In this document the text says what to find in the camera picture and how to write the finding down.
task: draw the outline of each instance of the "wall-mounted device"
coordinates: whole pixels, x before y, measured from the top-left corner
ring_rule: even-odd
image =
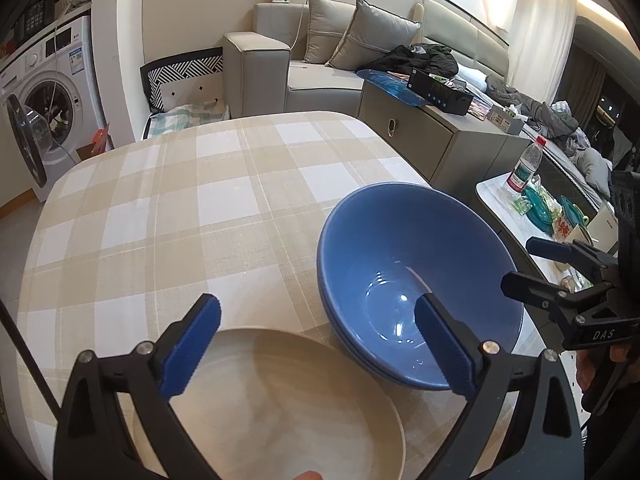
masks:
[[[14,41],[21,46],[56,19],[56,2],[59,0],[31,0],[14,25]]]

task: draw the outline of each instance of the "blue gripper pad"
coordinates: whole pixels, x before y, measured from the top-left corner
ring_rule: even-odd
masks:
[[[160,395],[165,400],[184,392],[211,339],[218,331],[221,318],[218,298],[208,295],[204,306],[162,362]]]
[[[463,323],[450,318],[449,323],[438,313],[433,303],[438,299],[433,294],[424,294],[415,302],[415,323],[451,390],[466,400],[476,396],[476,364],[454,335],[449,323],[456,330],[465,331],[472,339],[475,336]]]
[[[570,263],[574,254],[569,244],[561,244],[536,237],[531,237],[527,240],[526,248],[529,254],[561,264]]]

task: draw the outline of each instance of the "screw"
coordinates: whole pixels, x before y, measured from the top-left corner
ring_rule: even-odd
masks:
[[[500,345],[495,341],[485,341],[482,343],[482,350],[489,355],[496,355],[500,351]]]
[[[544,352],[542,352],[545,359],[550,363],[555,363],[558,361],[558,354],[552,350],[551,348],[547,348]]]
[[[80,361],[81,363],[88,363],[93,358],[94,353],[91,350],[84,350],[83,352],[80,352],[78,361]]]
[[[149,355],[154,351],[154,344],[151,341],[143,341],[136,346],[136,353],[140,355]]]

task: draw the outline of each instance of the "power cord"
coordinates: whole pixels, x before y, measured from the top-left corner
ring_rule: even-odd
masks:
[[[309,0],[305,0],[305,3],[302,5],[302,10],[300,11],[300,20],[298,22],[298,31],[296,33],[296,39],[293,40],[293,43],[289,45],[289,47],[293,50],[298,42],[298,38],[300,37],[300,28],[302,27],[302,16],[305,15],[305,5],[309,3]]]
[[[55,61],[55,67],[56,67],[56,76],[53,79],[53,92],[51,93],[51,102],[49,103],[49,108],[47,109],[47,126],[49,127],[49,132],[50,133],[51,133],[51,109],[53,108],[53,101],[56,98],[56,86],[58,84],[58,74],[59,74],[59,70],[58,70],[58,27],[60,26],[60,23],[62,23],[62,19],[69,12],[69,9],[71,8],[71,6],[74,4],[74,0],[66,0],[66,1],[68,1],[68,3],[66,4],[66,8],[62,12],[62,14],[60,14],[60,17],[58,18],[58,20],[56,22],[56,27],[53,29],[53,50],[54,50],[54,61]],[[76,160],[71,156],[71,154],[62,146],[62,144],[60,144],[54,138],[53,134],[51,134],[51,140],[53,140],[53,142],[55,142],[60,148],[62,148],[62,150],[71,159],[71,162],[74,164],[74,166],[76,166],[78,164],[76,162]]]

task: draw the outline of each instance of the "white plate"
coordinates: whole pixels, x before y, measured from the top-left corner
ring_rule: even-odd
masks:
[[[325,480],[402,476],[396,407],[357,364],[316,341],[277,330],[218,332],[171,406],[223,480]],[[162,468],[138,421],[145,466]]]

